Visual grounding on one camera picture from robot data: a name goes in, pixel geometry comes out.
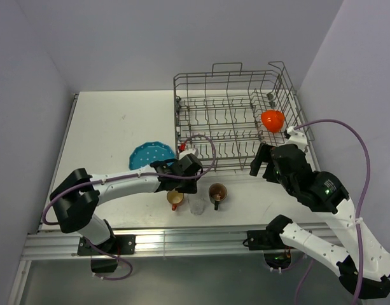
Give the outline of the orange ceramic cup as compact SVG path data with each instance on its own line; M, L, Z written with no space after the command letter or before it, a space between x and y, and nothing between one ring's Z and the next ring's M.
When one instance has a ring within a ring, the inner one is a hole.
M171 204L171 210L176 211L178 206L180 206L185 198L183 193L179 193L176 190L169 191L167 193L167 201Z

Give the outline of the orange bowl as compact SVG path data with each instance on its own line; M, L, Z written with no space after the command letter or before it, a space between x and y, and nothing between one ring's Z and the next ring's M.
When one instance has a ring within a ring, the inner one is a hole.
M267 110L261 114L263 126L272 133L279 133L285 121L284 114L277 110Z

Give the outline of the clear glass tumbler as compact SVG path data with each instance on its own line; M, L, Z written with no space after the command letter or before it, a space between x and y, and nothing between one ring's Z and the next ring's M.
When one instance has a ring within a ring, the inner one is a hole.
M199 216L204 213L206 199L201 194L189 194L188 203L190 206L191 214Z

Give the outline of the dark brown mug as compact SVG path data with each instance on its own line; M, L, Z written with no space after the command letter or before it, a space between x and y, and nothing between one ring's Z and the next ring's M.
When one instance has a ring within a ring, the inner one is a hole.
M212 184L208 190L209 200L215 211L219 210L219 204L227 198L227 188L220 183Z

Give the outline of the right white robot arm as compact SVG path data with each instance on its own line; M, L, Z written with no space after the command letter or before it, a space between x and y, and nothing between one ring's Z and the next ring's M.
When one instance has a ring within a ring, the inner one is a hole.
M341 181L330 172L314 171L305 153L294 144L279 147L260 144L251 162L256 176L262 163L263 178L280 184L299 203L321 218L335 233L334 245L301 228L284 215L275 217L264 230L247 232L250 250L291 247L314 258L338 277L351 294L361 285L360 299L382 299L390 293L390 254L367 226L355 220L355 207Z

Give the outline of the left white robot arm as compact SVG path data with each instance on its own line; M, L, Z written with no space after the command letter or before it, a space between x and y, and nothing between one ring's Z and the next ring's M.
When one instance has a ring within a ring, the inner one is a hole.
M120 174L90 175L79 168L54 189L50 201L62 233L78 233L86 244L107 254L114 249L116 237L108 221L96 216L97 207L133 194L173 190L195 194L201 174L202 164L192 153Z

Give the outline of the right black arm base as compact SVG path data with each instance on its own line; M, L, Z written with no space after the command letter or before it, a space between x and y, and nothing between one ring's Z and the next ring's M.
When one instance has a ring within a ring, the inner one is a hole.
M243 240L242 245L250 251L275 250L279 248L267 230L247 231L246 239Z

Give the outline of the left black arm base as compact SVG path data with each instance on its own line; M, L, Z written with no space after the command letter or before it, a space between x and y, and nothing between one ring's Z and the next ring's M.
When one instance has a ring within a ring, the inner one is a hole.
M120 234L110 237L108 241L99 245L91 245L85 237L81 237L77 249L79 256L101 255L105 252L111 255L132 255L135 251L136 236Z

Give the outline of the blue polka dot plate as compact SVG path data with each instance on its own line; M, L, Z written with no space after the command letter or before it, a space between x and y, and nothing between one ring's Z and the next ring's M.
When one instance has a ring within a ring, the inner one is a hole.
M154 161L165 161L175 157L176 153L167 144L158 141L145 142L137 146L130 154L129 169L137 170Z

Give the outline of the aluminium mounting rail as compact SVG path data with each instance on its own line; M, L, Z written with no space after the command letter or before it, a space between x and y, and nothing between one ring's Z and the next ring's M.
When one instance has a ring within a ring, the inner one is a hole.
M186 227L175 229L116 229L115 235L133 234L136 245L132 258L249 254L242 245L246 232L265 226ZM22 261L79 259L80 236L58 230L40 231L25 240Z

